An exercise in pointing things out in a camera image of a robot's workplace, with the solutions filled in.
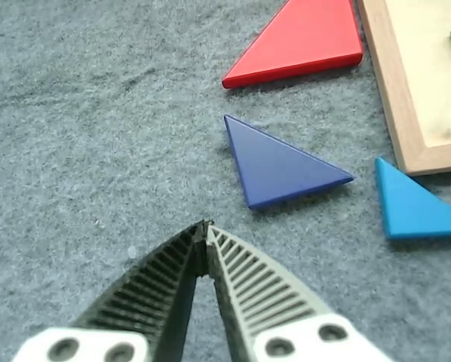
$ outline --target ribbed gripper pad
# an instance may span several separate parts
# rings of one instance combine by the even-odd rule
[[[232,360],[250,360],[255,336],[330,309],[300,280],[252,245],[210,225],[209,273],[228,335]]]
[[[74,327],[142,333],[150,354],[161,354],[156,360],[176,360],[168,356],[175,341],[166,339],[179,345],[178,339],[185,338],[195,291],[195,248],[204,243],[206,227],[204,222],[195,224],[153,250],[102,294]],[[165,342],[169,348],[161,348]]]

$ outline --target wooden frame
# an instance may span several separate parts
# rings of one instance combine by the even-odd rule
[[[388,4],[392,3],[358,0],[398,167],[409,175],[451,171],[449,129],[443,137],[445,143],[450,143],[428,145],[425,142]]]

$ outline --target screw hole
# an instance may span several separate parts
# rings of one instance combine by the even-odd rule
[[[48,352],[48,358],[53,362],[64,362],[73,358],[78,350],[78,341],[73,338],[56,342]]]
[[[130,362],[133,358],[133,346],[121,343],[110,349],[105,356],[105,362]]]
[[[322,326],[319,329],[319,336],[325,342],[331,342],[345,339],[348,336],[348,334],[346,333],[344,328],[340,326],[335,326],[334,324],[328,324],[326,326]]]
[[[284,357],[294,352],[294,345],[287,339],[274,338],[265,345],[265,351],[271,357]]]

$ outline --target wooden tray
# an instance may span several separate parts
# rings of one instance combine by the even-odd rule
[[[398,167],[451,171],[451,0],[358,0]]]

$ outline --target gray felt surface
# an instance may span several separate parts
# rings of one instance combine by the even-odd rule
[[[0,362],[67,325],[202,218],[282,262],[399,361],[451,361],[451,239],[383,235],[373,160],[393,161],[370,56],[225,91],[279,0],[0,0]],[[353,173],[253,213],[224,113]],[[451,203],[451,174],[420,182]],[[209,279],[185,361],[230,360]]]

